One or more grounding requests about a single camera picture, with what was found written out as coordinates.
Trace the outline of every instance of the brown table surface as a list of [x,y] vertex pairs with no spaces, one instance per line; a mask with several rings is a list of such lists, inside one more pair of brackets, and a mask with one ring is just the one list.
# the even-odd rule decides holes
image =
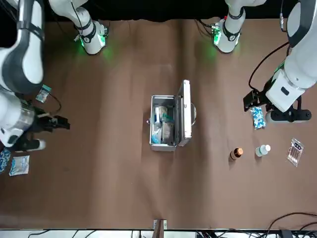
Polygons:
[[[62,26],[75,35],[72,24]],[[246,20],[231,54],[202,38],[193,20],[111,22],[108,47],[96,56],[56,23],[46,32],[44,83],[71,130],[38,135],[47,148],[31,153],[28,175],[0,176],[2,227],[149,229],[164,218],[170,229],[265,229],[285,213],[317,212],[317,87],[303,96],[307,123],[254,130],[243,111],[253,69],[287,41],[277,19]],[[285,55],[272,55],[252,84],[262,89]],[[175,153],[153,152],[151,95],[174,95],[183,79],[197,108],[193,139]],[[43,106],[58,105],[49,98]],[[297,168],[286,160],[292,137],[305,145]],[[261,144],[272,150],[256,159]],[[244,155],[230,163],[238,146]],[[294,216],[274,228],[311,220]]]

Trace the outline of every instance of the case lid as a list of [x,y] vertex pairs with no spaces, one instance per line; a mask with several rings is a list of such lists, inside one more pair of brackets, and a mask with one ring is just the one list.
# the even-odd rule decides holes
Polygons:
[[189,80],[183,80],[176,95],[176,141],[184,146],[192,138],[192,115]]

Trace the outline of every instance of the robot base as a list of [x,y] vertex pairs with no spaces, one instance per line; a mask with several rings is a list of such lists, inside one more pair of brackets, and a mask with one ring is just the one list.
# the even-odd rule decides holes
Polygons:
[[106,46],[105,30],[107,31],[107,28],[97,21],[93,21],[93,25],[95,26],[96,31],[91,39],[87,38],[86,36],[81,36],[82,46],[89,55],[95,55],[99,53],[99,51]]
[[223,32],[223,24],[225,20],[222,19],[220,22],[217,22],[215,26],[219,26],[219,32],[214,37],[214,45],[223,53],[230,53],[233,51],[234,47],[238,44],[240,34],[235,38],[234,41],[229,41],[227,36]]

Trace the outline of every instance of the blue packet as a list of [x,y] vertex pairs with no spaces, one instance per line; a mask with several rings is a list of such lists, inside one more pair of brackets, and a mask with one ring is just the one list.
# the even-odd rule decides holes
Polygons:
[[5,170],[6,165],[9,162],[11,156],[11,152],[4,148],[1,152],[0,152],[0,174]]
[[254,129],[264,128],[266,126],[262,108],[254,107],[251,109],[251,115],[253,116]]

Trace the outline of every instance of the bottle cap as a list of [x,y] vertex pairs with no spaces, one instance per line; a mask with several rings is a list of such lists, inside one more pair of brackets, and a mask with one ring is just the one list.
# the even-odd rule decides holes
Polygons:
[[237,149],[237,154],[238,155],[242,155],[243,154],[243,149],[242,148],[238,148]]
[[266,146],[265,146],[265,150],[266,150],[266,151],[270,151],[270,150],[271,150],[271,147],[270,147],[269,145],[266,145]]

